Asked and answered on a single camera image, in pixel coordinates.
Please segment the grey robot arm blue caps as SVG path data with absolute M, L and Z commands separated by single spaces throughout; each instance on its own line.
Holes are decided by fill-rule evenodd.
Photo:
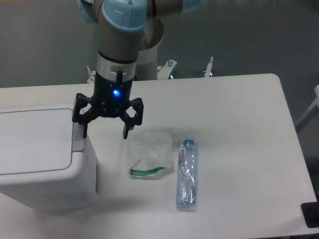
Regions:
M 79 0 L 78 7 L 88 23 L 100 26 L 93 95 L 77 93 L 72 121 L 83 126 L 98 117 L 120 118 L 123 138 L 143 121 L 141 98 L 130 93 L 141 49 L 144 28 L 149 20 L 199 8 L 199 0 Z

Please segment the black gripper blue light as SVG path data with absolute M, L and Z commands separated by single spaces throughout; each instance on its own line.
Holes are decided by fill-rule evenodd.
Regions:
M 141 98 L 130 100 L 133 79 L 117 84 L 116 81 L 103 78 L 96 74 L 92 97 L 77 93 L 73 106 L 72 121 L 83 125 L 83 138 L 87 137 L 88 124 L 98 117 L 117 118 L 124 122 L 123 139 L 127 139 L 130 130 L 143 122 L 144 104 Z M 88 111 L 80 111 L 91 105 Z M 133 117 L 127 113 L 132 107 L 135 111 Z

